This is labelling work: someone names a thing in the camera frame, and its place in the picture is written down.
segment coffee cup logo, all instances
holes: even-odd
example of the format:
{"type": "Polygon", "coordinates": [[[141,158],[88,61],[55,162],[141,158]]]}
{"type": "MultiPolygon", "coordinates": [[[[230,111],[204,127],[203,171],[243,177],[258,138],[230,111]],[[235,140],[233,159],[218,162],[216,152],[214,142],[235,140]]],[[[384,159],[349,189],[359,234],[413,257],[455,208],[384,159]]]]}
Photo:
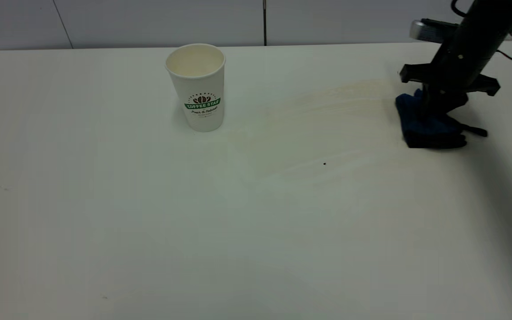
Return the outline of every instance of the coffee cup logo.
{"type": "Polygon", "coordinates": [[[217,98],[214,94],[205,92],[191,95],[188,99],[189,103],[185,104],[187,109],[203,109],[208,107],[214,107],[220,103],[220,98],[217,98]]]}
{"type": "Polygon", "coordinates": [[[209,96],[208,97],[201,96],[201,97],[198,97],[197,99],[193,99],[194,103],[207,103],[209,101],[211,101],[211,97],[209,97],[209,96]]]}

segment cup rim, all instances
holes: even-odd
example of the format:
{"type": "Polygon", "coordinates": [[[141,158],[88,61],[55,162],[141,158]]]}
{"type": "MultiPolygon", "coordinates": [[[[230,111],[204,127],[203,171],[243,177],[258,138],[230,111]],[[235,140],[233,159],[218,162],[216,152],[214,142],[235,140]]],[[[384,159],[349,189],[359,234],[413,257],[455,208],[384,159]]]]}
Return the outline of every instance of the cup rim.
{"type": "Polygon", "coordinates": [[[190,43],[190,44],[186,44],[186,45],[182,45],[180,47],[178,47],[177,49],[173,50],[173,52],[171,52],[167,59],[165,59],[165,69],[167,71],[169,71],[169,73],[171,75],[174,75],[176,77],[179,77],[179,78],[182,78],[182,79],[203,79],[203,78],[206,78],[206,77],[210,77],[212,75],[214,75],[215,73],[217,73],[218,71],[220,71],[220,69],[222,69],[222,67],[224,67],[224,63],[226,62],[226,56],[224,54],[224,52],[222,52],[221,49],[219,49],[218,47],[216,47],[215,45],[212,45],[212,44],[208,44],[208,43],[190,43]],[[207,47],[213,47],[217,50],[219,50],[219,52],[222,54],[222,64],[220,65],[220,67],[218,67],[215,71],[211,72],[211,73],[207,73],[206,75],[201,75],[201,76],[194,76],[194,77],[191,77],[191,76],[183,76],[183,75],[178,75],[177,73],[174,73],[173,71],[171,71],[169,69],[169,67],[167,67],[167,61],[169,60],[169,58],[177,51],[179,51],[179,49],[183,49],[183,48],[187,48],[187,47],[191,47],[193,45],[205,45],[207,47]]]}

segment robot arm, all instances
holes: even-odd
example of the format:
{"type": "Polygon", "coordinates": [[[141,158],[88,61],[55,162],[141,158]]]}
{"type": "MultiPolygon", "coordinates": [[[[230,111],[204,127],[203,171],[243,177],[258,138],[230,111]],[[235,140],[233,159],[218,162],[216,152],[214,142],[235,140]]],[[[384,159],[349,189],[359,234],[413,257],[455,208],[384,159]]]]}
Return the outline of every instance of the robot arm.
{"type": "Polygon", "coordinates": [[[500,89],[496,79],[481,75],[491,57],[512,33],[512,0],[475,0],[461,24],[434,20],[414,22],[411,36],[442,43],[428,64],[405,65],[402,82],[423,84],[421,115],[447,113],[468,101],[467,93],[493,96],[500,89]]]}

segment white paper cup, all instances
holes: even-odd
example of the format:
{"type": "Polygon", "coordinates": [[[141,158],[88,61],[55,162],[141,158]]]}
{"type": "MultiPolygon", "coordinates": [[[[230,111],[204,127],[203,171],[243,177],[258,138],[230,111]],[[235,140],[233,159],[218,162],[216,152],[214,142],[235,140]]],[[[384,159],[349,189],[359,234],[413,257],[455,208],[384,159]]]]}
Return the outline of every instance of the white paper cup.
{"type": "Polygon", "coordinates": [[[193,130],[208,132],[222,124],[225,61],[217,47],[204,43],[183,45],[165,61],[193,130]]]}

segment coffee stain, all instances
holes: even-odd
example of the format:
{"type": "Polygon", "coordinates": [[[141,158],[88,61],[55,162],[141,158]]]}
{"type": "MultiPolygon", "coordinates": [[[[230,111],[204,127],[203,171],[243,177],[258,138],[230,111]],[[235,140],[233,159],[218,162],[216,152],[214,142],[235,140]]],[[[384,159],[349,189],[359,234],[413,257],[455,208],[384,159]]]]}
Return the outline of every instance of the coffee stain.
{"type": "Polygon", "coordinates": [[[404,148],[395,97],[389,83],[368,80],[277,101],[231,129],[226,152],[250,180],[317,178],[318,160],[329,160],[331,174],[353,170],[404,148]]]}

